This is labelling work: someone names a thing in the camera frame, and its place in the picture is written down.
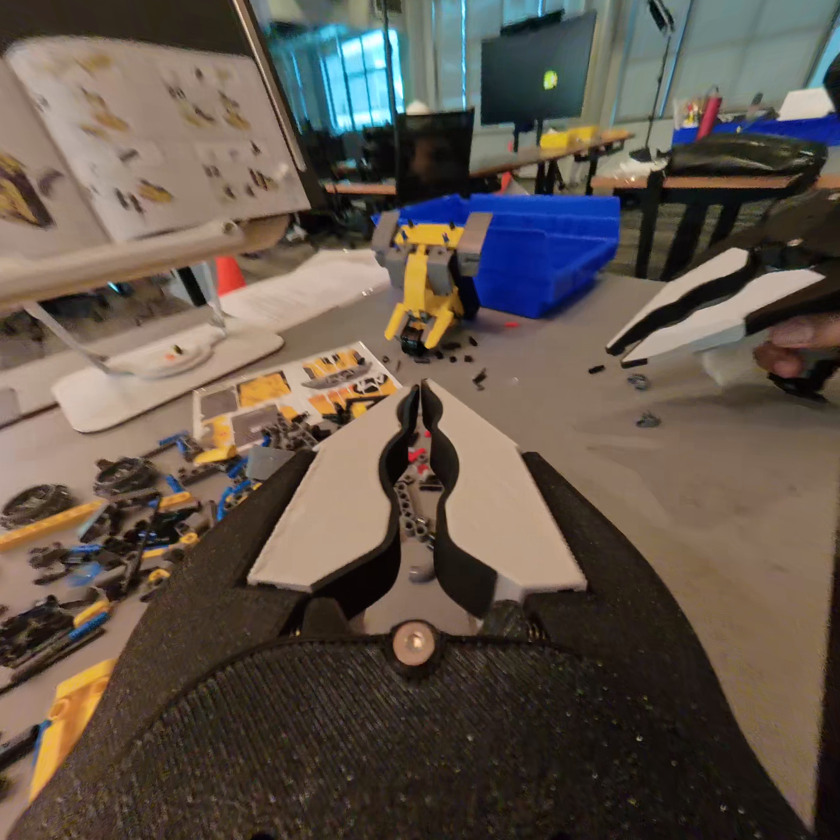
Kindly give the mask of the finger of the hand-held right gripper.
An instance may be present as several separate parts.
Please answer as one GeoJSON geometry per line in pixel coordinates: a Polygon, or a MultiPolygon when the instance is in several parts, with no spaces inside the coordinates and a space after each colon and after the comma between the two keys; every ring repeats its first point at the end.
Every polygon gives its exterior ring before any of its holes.
{"type": "Polygon", "coordinates": [[[684,276],[665,283],[608,341],[611,356],[660,356],[683,349],[698,336],[688,320],[738,294],[755,278],[757,254],[728,248],[684,276]]]}
{"type": "Polygon", "coordinates": [[[623,353],[621,366],[629,369],[681,350],[699,352],[738,342],[747,335],[748,316],[822,280],[824,276],[813,269],[773,271],[756,277],[726,300],[648,330],[623,353]]]}

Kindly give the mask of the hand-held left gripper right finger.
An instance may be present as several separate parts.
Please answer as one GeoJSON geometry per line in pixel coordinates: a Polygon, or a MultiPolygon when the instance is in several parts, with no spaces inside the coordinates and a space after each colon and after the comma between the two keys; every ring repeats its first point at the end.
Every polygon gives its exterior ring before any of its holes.
{"type": "Polygon", "coordinates": [[[497,602],[584,592],[587,581],[518,444],[432,380],[420,389],[429,465],[442,486],[434,567],[474,617],[497,602]]]}

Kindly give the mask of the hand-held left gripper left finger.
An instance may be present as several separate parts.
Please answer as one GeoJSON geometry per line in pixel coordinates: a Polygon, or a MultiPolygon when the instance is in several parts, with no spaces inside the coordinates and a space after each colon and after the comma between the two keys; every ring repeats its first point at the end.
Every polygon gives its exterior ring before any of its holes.
{"type": "Polygon", "coordinates": [[[419,386],[404,387],[320,444],[248,573],[302,594],[385,594],[401,565],[396,482],[408,467],[419,386]]]}

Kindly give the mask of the person's right hand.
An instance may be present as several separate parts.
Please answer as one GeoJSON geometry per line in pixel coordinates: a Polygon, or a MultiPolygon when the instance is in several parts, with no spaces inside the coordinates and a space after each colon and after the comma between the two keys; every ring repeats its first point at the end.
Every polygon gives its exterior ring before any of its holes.
{"type": "Polygon", "coordinates": [[[802,377],[809,366],[805,356],[816,351],[838,351],[839,313],[802,316],[782,322],[769,332],[753,358],[759,368],[782,378],[802,377]]]}

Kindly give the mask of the wooden office desk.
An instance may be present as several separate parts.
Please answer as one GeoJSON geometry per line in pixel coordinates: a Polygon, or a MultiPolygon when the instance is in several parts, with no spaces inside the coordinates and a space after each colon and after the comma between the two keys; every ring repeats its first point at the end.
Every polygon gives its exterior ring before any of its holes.
{"type": "MultiPolygon", "coordinates": [[[[625,142],[634,134],[623,129],[609,129],[594,134],[591,138],[568,141],[563,147],[543,149],[539,146],[510,152],[492,162],[478,165],[469,174],[469,183],[501,178],[523,168],[535,166],[537,178],[534,192],[538,195],[552,195],[565,189],[560,173],[561,161],[587,164],[584,194],[592,195],[592,181],[601,159],[624,150],[625,142]]],[[[394,180],[386,182],[321,181],[326,193],[341,196],[397,197],[399,191],[394,180]]]]}
{"type": "Polygon", "coordinates": [[[710,236],[710,244],[716,245],[730,235],[745,205],[777,203],[811,189],[836,190],[839,175],[667,175],[659,170],[640,176],[598,175],[591,185],[600,193],[633,195],[638,200],[641,220],[634,275],[640,279],[648,278],[660,210],[683,208],[659,274],[660,280],[670,281],[694,258],[712,207],[720,209],[710,236]]]}

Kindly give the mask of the black bag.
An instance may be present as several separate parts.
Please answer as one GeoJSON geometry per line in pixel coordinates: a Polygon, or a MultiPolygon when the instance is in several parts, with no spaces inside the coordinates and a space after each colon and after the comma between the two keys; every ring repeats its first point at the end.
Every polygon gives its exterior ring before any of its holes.
{"type": "Polygon", "coordinates": [[[818,174],[828,157],[824,143],[756,133],[713,133],[673,146],[671,176],[794,176],[818,174]]]}

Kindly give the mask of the row of distant blue bins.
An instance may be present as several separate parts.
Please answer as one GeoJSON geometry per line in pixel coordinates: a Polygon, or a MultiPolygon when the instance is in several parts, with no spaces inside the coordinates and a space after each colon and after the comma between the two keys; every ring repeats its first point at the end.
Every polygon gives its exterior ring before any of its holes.
{"type": "Polygon", "coordinates": [[[819,118],[809,119],[745,119],[716,121],[713,134],[751,133],[791,138],[808,142],[822,143],[827,147],[839,146],[839,119],[834,112],[819,118]]]}

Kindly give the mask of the blue plastic bin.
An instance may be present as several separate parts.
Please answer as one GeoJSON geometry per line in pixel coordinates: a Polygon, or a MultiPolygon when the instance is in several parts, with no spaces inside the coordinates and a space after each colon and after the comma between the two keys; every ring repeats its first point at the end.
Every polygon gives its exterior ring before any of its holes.
{"type": "Polygon", "coordinates": [[[442,196],[399,210],[401,225],[463,227],[490,214],[474,279],[483,308],[540,319],[592,287],[615,257],[621,205],[614,196],[442,196]]]}

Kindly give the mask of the yellow and grey sticker sheet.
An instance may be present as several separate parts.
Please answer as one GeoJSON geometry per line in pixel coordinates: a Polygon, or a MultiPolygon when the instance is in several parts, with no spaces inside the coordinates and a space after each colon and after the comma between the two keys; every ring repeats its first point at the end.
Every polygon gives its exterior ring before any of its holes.
{"type": "Polygon", "coordinates": [[[243,453],[279,421],[336,428],[401,388],[363,343],[345,344],[196,389],[192,435],[205,448],[243,453]]]}

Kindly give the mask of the white box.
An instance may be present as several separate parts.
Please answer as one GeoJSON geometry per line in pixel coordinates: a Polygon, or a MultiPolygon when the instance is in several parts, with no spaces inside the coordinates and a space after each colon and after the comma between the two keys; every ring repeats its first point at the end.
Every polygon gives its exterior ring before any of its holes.
{"type": "Polygon", "coordinates": [[[790,91],[784,98],[778,120],[781,122],[822,119],[835,113],[835,107],[824,87],[790,91]]]}

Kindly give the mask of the scattered small black pieces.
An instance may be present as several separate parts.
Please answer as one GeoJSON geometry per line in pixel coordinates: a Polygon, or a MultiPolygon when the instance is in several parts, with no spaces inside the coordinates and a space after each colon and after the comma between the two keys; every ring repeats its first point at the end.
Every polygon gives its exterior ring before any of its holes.
{"type": "Polygon", "coordinates": [[[473,364],[476,362],[477,350],[475,341],[468,337],[466,344],[459,341],[437,342],[432,347],[419,332],[407,332],[390,340],[382,352],[377,354],[377,360],[393,371],[403,366],[430,366],[432,364],[473,364]]]}

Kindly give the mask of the yellow box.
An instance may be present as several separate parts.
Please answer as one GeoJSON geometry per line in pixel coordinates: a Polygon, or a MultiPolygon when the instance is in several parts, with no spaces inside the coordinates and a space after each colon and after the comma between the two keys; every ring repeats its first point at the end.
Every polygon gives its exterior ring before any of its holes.
{"type": "Polygon", "coordinates": [[[591,144],[600,136],[596,125],[582,125],[571,129],[547,129],[539,140],[543,151],[566,150],[576,144],[591,144]]]}

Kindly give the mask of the white printed paper sheet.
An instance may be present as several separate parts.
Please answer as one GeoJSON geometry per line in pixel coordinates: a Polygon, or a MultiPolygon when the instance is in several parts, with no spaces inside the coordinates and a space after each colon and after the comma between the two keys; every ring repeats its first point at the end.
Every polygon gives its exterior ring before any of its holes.
{"type": "Polygon", "coordinates": [[[223,313],[273,333],[296,327],[391,285],[370,250],[321,250],[288,273],[220,297],[223,313]]]}

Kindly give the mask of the yellow grey toy brick model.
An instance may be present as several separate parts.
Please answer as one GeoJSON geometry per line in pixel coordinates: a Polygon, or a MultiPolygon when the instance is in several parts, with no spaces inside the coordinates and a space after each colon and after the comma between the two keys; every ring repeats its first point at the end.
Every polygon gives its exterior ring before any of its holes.
{"type": "Polygon", "coordinates": [[[402,222],[393,209],[379,216],[371,238],[377,263],[402,293],[385,328],[404,354],[425,360],[447,331],[480,310],[476,278],[492,214],[471,213],[464,225],[402,222]]]}

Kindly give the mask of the black computer monitor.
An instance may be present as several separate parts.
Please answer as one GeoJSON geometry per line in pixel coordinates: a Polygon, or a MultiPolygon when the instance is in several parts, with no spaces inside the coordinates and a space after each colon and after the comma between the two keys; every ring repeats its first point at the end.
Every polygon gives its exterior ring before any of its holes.
{"type": "Polygon", "coordinates": [[[583,113],[597,15],[556,18],[481,43],[483,126],[577,119],[583,113]]]}

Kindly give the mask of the black light stand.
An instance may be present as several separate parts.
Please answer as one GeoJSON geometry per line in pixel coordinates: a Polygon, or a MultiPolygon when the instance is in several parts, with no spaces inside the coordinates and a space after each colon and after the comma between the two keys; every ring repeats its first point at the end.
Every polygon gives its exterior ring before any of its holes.
{"type": "Polygon", "coordinates": [[[653,104],[647,116],[647,130],[644,143],[642,146],[629,153],[631,160],[639,164],[648,164],[655,158],[655,154],[650,148],[650,141],[652,138],[654,123],[657,119],[659,100],[662,96],[661,93],[665,81],[665,71],[668,64],[670,47],[676,32],[674,17],[664,1],[646,1],[646,4],[650,17],[653,19],[658,32],[665,39],[665,48],[659,63],[653,104]]]}

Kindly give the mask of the pile of assorted brick parts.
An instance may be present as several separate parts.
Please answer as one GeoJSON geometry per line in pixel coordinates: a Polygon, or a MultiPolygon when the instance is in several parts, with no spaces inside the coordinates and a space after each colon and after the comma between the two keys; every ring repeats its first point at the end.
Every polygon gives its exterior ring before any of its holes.
{"type": "Polygon", "coordinates": [[[78,607],[74,613],[72,605],[49,596],[2,621],[2,694],[100,637],[112,608],[140,584],[145,560],[171,559],[189,550],[266,481],[246,477],[248,461],[233,445],[197,449],[193,455],[191,468],[164,477],[171,489],[167,494],[156,486],[154,465],[141,457],[99,464],[101,476],[141,478],[139,488],[75,506],[66,487],[39,485],[9,501],[3,519],[13,512],[24,519],[2,533],[2,552],[79,526],[74,545],[33,548],[30,559],[50,565],[73,555],[84,564],[111,552],[117,576],[94,591],[95,602],[85,611],[78,607]]]}

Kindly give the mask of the black webcam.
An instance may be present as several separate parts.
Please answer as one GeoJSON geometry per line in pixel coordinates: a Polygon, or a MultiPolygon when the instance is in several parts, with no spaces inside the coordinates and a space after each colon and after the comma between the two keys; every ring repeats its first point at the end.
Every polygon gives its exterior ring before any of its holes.
{"type": "Polygon", "coordinates": [[[500,37],[508,37],[518,35],[520,33],[530,33],[540,31],[546,27],[557,25],[564,20],[564,10],[558,9],[546,14],[526,17],[509,24],[504,24],[500,29],[500,37]]]}

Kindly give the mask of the yellow panel with blue pins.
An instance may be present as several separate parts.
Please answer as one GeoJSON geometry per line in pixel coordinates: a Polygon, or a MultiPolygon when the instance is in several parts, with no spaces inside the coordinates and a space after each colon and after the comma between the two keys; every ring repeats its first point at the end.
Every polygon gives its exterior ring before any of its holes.
{"type": "Polygon", "coordinates": [[[58,684],[38,732],[29,804],[74,749],[108,686],[116,662],[116,658],[105,659],[58,684]]]}

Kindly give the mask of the person's dark clothing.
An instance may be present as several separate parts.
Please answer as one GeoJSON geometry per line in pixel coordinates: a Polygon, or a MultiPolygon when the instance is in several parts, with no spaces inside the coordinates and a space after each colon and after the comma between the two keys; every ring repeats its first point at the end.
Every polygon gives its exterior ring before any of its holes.
{"type": "Polygon", "coordinates": [[[827,615],[820,753],[815,787],[815,834],[839,838],[839,532],[834,545],[831,599],[827,615]]]}

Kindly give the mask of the open instruction booklet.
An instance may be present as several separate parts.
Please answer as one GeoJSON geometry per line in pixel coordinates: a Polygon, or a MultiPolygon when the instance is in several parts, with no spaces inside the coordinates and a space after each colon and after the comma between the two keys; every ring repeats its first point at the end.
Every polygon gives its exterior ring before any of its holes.
{"type": "Polygon", "coordinates": [[[311,207],[251,57],[21,38],[1,92],[4,259],[311,207]]]}

